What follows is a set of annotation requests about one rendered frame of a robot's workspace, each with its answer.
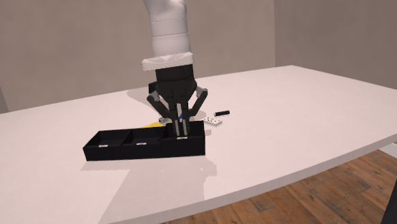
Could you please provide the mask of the white domino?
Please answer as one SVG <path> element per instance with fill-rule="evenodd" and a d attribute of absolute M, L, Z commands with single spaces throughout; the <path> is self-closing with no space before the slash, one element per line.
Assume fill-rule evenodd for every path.
<path fill-rule="evenodd" d="M 222 120 L 218 120 L 218 119 L 215 119 L 212 117 L 206 117 L 202 120 L 204 121 L 204 123 L 210 124 L 212 126 L 218 126 L 218 125 L 222 124 Z"/>

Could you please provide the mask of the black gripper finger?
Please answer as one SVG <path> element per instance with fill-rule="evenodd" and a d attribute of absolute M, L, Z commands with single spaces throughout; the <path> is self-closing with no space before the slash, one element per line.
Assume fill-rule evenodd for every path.
<path fill-rule="evenodd" d="M 177 104 L 174 103 L 172 89 L 167 89 L 166 97 L 169 110 L 160 101 L 159 93 L 156 90 L 148 95 L 147 101 L 163 118 L 172 120 L 174 133 L 177 133 L 177 136 L 181 136 L 181 125 L 178 117 Z"/>
<path fill-rule="evenodd" d="M 186 90 L 184 87 L 181 87 L 179 89 L 179 97 L 180 97 L 181 112 L 182 112 L 183 135 L 188 135 L 188 132 L 190 132 L 189 118 L 195 116 L 198 113 L 200 107 L 202 106 L 208 95 L 208 90 L 206 88 L 203 89 L 197 86 L 195 91 L 196 91 L 197 100 L 194 103 L 193 107 L 191 109 L 188 109 L 188 102 L 186 102 Z"/>

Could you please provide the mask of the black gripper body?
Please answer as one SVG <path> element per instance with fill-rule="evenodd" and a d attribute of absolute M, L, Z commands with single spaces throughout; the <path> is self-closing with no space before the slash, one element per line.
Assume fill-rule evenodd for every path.
<path fill-rule="evenodd" d="M 184 87 L 186 90 L 186 102 L 190 100 L 197 88 L 194 79 L 193 65 L 175 66 L 156 70 L 156 91 L 168 103 L 166 97 L 167 89 L 172 89 L 174 103 L 180 103 L 179 89 Z M 176 81 L 175 81 L 176 80 Z"/>

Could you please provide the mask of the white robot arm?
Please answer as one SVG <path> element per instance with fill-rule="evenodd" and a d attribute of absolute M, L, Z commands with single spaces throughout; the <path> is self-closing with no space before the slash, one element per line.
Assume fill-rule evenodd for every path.
<path fill-rule="evenodd" d="M 153 51 L 153 58 L 141 62 L 143 71 L 194 64 L 185 1 L 143 1 L 149 15 Z"/>

